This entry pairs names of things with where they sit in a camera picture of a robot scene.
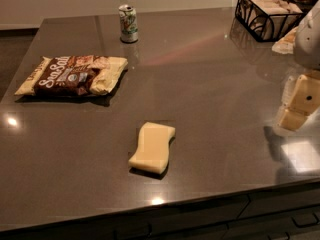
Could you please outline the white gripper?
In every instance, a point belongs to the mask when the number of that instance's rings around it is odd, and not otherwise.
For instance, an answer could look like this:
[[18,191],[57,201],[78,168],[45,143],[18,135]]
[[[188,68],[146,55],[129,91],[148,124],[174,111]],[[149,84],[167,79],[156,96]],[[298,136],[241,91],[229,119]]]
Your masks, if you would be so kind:
[[[309,69],[320,69],[320,0],[301,20],[294,43],[295,61]],[[285,84],[278,126],[296,131],[320,107],[320,72],[290,76]]]

